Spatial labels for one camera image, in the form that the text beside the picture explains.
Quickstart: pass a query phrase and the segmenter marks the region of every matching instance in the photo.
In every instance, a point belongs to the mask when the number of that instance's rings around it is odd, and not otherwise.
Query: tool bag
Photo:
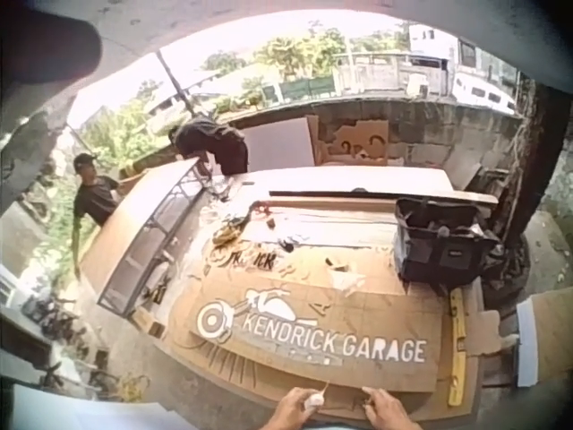
[[[485,226],[479,209],[415,199],[398,199],[394,259],[398,276],[447,290],[471,283],[500,240]]]

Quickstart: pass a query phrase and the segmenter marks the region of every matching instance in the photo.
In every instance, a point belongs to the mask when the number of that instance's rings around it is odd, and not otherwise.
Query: person
[[[215,156],[225,176],[247,173],[249,150],[244,136],[235,128],[219,125],[207,117],[199,116],[169,131],[169,140],[184,159],[200,157],[203,163],[206,152]]]
[[[410,419],[400,400],[383,389],[363,387],[370,396],[364,405],[366,417],[376,430],[422,430]],[[277,405],[261,430],[300,430],[317,409],[304,410],[304,401],[317,390],[294,388]]]
[[[102,227],[117,208],[112,191],[126,195],[146,173],[117,182],[109,176],[98,175],[94,166],[96,157],[82,153],[73,159],[73,169],[80,176],[81,184],[73,200],[72,255],[76,278],[80,277],[78,252],[80,247],[81,219],[86,215]]]

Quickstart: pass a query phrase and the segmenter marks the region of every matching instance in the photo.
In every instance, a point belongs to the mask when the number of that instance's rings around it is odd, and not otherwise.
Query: pole
[[[191,115],[195,116],[195,111],[193,110],[193,106],[191,105],[189,99],[185,96],[185,93],[184,93],[183,89],[181,88],[181,85],[179,85],[179,82],[177,81],[177,79],[175,78],[175,76],[171,72],[171,69],[167,65],[165,58],[163,57],[163,54],[161,54],[161,49],[155,53],[155,56],[157,57],[157,59],[159,60],[159,62],[163,66],[163,68],[165,69],[165,73],[167,73],[167,77],[169,78],[169,80],[173,84],[173,86],[175,88],[175,92],[177,93],[179,98],[183,101],[183,103],[185,104],[185,107],[191,113]]]
[[[350,67],[350,90],[356,94],[358,92],[358,81],[356,79],[355,58],[352,55],[352,46],[350,45],[350,40],[346,34],[344,35],[344,44],[346,48],[346,58],[348,58],[348,66]]]
[[[76,132],[75,129],[68,123],[65,123],[65,126],[70,130],[74,140],[77,141],[84,149],[93,154],[93,149],[81,138],[80,134]]]

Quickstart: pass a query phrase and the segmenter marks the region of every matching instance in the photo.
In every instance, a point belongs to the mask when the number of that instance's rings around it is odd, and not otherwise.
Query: cardboard
[[[221,348],[289,374],[356,388],[433,391],[442,302],[369,287],[344,297],[331,286],[211,269],[189,297],[186,321]]]
[[[414,287],[413,292],[425,294],[425,289]],[[475,283],[464,291],[465,309],[468,314],[479,312],[481,294],[479,283]],[[188,288],[175,302],[169,316],[165,347],[172,356],[189,366],[194,372],[226,390],[269,407],[274,407],[276,402],[295,386],[318,390],[324,387],[324,381],[287,374],[282,369],[256,363],[191,333],[186,328],[185,321],[189,315],[187,304],[192,295],[192,288]],[[440,422],[447,428],[450,423],[453,423],[452,419],[460,423],[472,421],[475,418],[482,373],[479,366],[480,358],[469,357],[466,364],[464,402],[457,408],[448,407],[451,318],[447,311],[444,311],[442,316],[441,328],[440,365],[434,392],[394,392],[394,394],[402,400],[414,420],[430,424]],[[476,331],[471,327],[468,330],[469,333]],[[359,388],[331,383],[325,405],[317,419],[368,427],[362,408],[364,401],[365,397]]]
[[[142,306],[135,308],[131,318],[140,331],[154,338],[161,339],[165,332],[165,325],[157,321],[153,314]]]
[[[388,164],[388,121],[356,121],[342,125],[334,132],[334,142],[323,142],[319,137],[317,116],[307,116],[312,153],[317,166],[330,162],[349,165],[386,166]]]
[[[535,294],[517,305],[517,385],[529,387],[573,369],[573,288]]]
[[[104,290],[132,241],[195,162],[189,159],[151,169],[109,217],[80,262],[82,275],[96,293]]]
[[[470,314],[466,318],[466,353],[469,356],[486,356],[501,352],[500,313],[487,311]]]

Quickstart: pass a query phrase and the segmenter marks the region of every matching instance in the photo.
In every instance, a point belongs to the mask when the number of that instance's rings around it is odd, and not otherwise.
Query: cap
[[[78,155],[75,159],[73,159],[73,169],[75,173],[80,173],[80,170],[84,166],[91,166],[93,164],[93,160],[97,157],[91,154],[86,154],[85,152]]]

